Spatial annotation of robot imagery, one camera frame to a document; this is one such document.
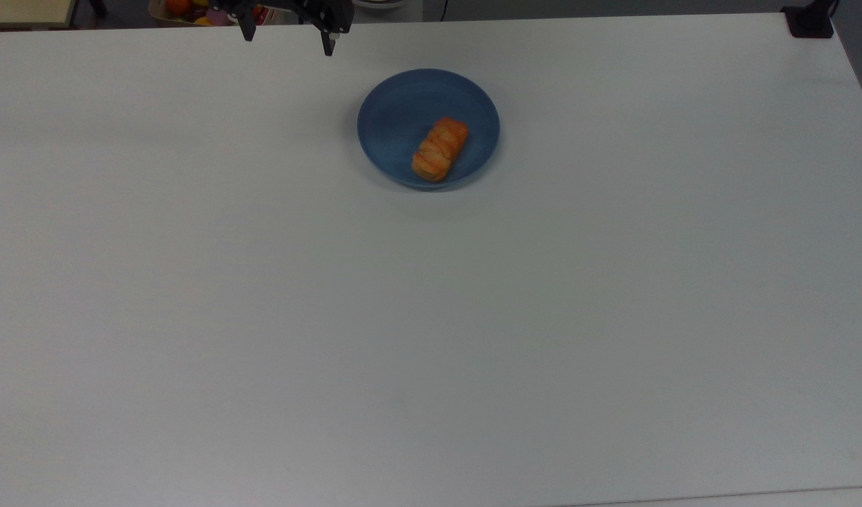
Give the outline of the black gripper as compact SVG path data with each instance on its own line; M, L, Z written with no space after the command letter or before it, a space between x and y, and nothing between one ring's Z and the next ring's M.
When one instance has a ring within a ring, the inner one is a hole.
M355 16L351 1L209 1L209 8L224 11L237 20L247 42L254 40L257 24L253 9L260 4L267 8L293 12L309 25L321 31L324 54L331 57L337 45L337 33L350 32Z

